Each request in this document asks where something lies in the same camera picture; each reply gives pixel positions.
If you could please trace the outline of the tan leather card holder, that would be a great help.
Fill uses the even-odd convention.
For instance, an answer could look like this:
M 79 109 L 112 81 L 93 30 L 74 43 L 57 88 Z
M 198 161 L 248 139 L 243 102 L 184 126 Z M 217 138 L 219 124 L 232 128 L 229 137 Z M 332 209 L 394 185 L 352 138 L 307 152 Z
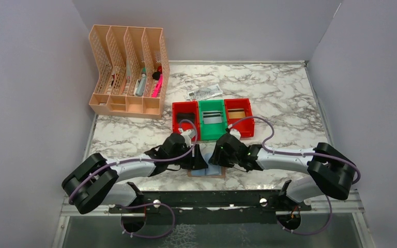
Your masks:
M 187 175 L 188 177 L 224 178 L 225 168 L 217 165 L 210 165 L 205 169 L 189 170 Z

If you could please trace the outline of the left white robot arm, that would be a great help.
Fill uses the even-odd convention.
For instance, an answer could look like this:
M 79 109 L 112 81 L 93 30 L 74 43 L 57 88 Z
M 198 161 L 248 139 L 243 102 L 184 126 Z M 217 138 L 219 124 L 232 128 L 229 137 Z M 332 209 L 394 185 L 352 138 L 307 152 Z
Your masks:
M 195 137 L 192 129 L 172 133 L 162 145 L 123 160 L 108 160 L 100 153 L 93 153 L 62 182 L 69 204 L 80 214 L 100 205 L 131 206 L 137 201 L 139 190 L 132 183 L 121 185 L 120 182 L 158 175 L 170 165 L 187 168 L 200 150 Z

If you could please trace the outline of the silver card from holder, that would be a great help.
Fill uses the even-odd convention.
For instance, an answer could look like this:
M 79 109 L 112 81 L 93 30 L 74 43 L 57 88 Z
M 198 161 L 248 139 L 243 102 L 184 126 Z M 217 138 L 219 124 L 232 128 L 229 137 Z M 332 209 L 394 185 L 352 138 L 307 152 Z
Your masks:
M 222 116 L 220 114 L 211 114 L 203 116 L 203 123 L 205 125 L 217 124 L 222 122 Z

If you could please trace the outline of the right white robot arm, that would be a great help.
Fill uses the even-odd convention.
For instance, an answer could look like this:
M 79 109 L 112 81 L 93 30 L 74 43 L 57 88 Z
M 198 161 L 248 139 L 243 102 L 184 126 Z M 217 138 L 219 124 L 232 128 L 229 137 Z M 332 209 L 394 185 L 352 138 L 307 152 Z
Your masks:
M 356 165 L 328 143 L 308 149 L 281 149 L 246 145 L 229 133 L 217 140 L 209 163 L 239 165 L 246 171 L 279 169 L 306 174 L 302 179 L 287 181 L 281 190 L 281 198 L 292 203 L 320 195 L 346 200 L 351 186 L 361 177 Z

